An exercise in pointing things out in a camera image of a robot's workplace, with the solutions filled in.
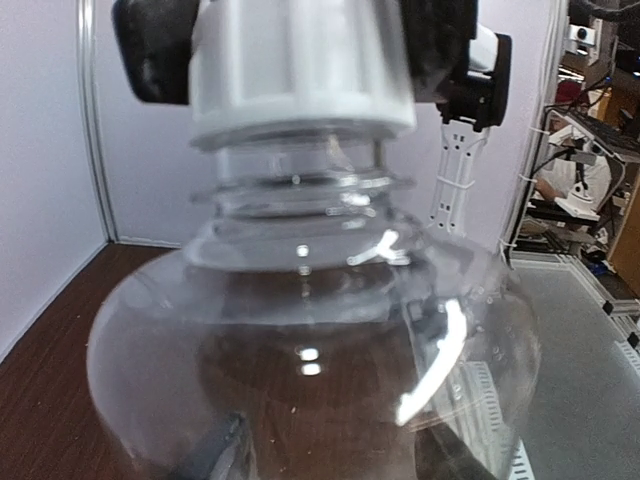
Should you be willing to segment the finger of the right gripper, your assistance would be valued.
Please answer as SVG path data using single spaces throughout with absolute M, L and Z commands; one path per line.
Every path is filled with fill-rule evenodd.
M 467 76 L 476 0 L 400 0 L 405 50 L 418 103 L 444 103 Z
M 198 0 L 117 0 L 111 16 L 129 85 L 142 102 L 189 103 Z

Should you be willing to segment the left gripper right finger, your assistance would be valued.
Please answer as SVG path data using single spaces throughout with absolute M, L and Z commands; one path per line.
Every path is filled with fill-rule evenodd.
M 447 424 L 419 430 L 414 450 L 419 480 L 495 479 Z

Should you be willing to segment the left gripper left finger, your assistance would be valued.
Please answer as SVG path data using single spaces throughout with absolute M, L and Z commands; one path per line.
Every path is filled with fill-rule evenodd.
M 249 479 L 250 429 L 234 412 L 210 430 L 166 479 Z

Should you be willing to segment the white flip bottle cap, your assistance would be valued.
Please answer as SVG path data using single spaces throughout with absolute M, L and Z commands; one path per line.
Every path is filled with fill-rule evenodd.
M 396 1 L 202 1 L 192 34 L 192 144 L 202 151 L 416 125 Z

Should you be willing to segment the clear plastic bottle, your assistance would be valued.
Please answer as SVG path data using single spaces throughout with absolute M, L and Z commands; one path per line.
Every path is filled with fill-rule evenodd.
M 345 212 L 237 217 L 213 194 L 254 172 L 214 153 L 211 218 L 126 277 L 91 330 L 91 398 L 128 479 L 166 479 L 230 414 L 249 479 L 418 479 L 447 424 L 508 478 L 535 390 L 531 303 L 501 257 L 425 228 L 395 194 Z

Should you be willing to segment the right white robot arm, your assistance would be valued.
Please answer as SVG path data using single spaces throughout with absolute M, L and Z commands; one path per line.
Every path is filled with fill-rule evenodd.
M 390 189 L 383 144 L 441 115 L 431 227 L 464 230 L 472 170 L 506 113 L 512 41 L 474 1 L 117 1 L 135 96 L 187 106 L 192 143 L 254 172 L 213 199 L 237 217 L 362 207 Z

